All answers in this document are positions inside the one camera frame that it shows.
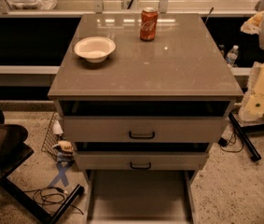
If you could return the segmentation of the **red coke can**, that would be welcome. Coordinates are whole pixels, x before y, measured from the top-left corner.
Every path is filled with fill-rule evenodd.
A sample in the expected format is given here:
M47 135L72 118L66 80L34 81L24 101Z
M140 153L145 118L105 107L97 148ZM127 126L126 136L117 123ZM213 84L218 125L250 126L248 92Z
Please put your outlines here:
M140 38L144 41L152 41L156 35L156 27L159 13L153 7L146 7L141 13Z

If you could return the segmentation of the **clear water bottle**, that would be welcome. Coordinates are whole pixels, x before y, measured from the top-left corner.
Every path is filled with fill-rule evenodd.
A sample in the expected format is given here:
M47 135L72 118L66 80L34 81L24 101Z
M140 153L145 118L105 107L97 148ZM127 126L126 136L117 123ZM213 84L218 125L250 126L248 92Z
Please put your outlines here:
M239 47L237 45L234 45L232 49L227 53L225 58L228 66L232 67L235 64L238 58L238 54L239 54Z

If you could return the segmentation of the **black table left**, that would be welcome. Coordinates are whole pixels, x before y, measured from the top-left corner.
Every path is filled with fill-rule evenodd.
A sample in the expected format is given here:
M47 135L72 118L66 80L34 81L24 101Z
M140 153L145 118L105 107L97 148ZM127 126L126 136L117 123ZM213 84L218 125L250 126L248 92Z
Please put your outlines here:
M84 189L49 183L58 174L56 164L30 147L22 148L7 163L0 163L0 224L58 224L67 215L84 212L76 198Z

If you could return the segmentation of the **black stand leg right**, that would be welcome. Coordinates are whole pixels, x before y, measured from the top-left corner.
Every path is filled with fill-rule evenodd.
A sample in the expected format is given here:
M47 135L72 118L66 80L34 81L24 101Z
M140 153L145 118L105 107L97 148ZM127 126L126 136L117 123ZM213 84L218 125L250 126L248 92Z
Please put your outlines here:
M250 141L249 134L263 134L264 133L264 124L251 125L242 127L237 119L233 116L232 113L229 113L229 120L232 124L235 132L238 134L242 143L248 148L251 154L251 161L256 162L261 160L260 154L257 152L257 149L254 147Z

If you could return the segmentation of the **grey top drawer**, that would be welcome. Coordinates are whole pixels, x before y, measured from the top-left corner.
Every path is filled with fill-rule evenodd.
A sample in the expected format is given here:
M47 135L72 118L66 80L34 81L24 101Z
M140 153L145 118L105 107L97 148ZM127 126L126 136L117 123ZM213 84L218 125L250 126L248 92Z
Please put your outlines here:
M63 118L65 137L71 142L214 143L228 118Z

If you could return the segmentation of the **grey drawer cabinet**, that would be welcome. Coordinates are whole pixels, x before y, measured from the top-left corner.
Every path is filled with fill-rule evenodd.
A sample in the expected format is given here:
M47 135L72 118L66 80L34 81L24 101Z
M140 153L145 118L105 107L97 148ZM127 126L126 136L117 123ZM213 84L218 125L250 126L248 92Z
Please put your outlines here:
M75 40L103 36L116 44L93 64L66 51L49 97L60 116L139 118L227 118L242 90L197 14L162 14L152 41L140 38L136 14L84 16ZM204 152L214 143L71 142L77 151ZM201 170L188 173L190 189ZM81 170L89 192L90 176Z

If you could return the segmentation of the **white paper bowl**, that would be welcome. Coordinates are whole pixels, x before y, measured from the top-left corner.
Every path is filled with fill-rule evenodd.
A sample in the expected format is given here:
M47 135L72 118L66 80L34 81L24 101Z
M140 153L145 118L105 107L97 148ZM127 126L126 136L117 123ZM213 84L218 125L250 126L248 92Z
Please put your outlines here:
M103 62L116 49L113 40L107 37L87 37L75 44L74 52L90 63Z

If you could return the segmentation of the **grey middle drawer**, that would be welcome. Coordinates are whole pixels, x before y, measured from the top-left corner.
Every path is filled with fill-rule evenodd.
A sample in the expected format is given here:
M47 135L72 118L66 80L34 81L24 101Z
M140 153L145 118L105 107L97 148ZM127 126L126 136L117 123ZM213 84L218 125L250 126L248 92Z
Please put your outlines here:
M77 151L80 170L199 170L208 159L204 152Z

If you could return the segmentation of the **grey open bottom drawer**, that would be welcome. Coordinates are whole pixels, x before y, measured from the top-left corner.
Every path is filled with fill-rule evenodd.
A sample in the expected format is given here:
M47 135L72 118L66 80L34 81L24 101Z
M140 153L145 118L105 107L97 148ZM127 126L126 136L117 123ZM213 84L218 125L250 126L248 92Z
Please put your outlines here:
M198 224L188 173L95 171L83 224Z

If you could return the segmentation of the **blue tape cross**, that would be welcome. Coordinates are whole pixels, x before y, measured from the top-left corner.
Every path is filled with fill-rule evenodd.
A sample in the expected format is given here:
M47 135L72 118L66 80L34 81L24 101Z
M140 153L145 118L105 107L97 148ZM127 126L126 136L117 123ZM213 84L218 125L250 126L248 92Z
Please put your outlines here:
M65 187L69 185L69 181L66 176L66 172L70 169L70 167L73 165L71 162L58 162L56 164L58 174L52 179L52 181L49 183L50 187L54 187L59 181L63 183Z

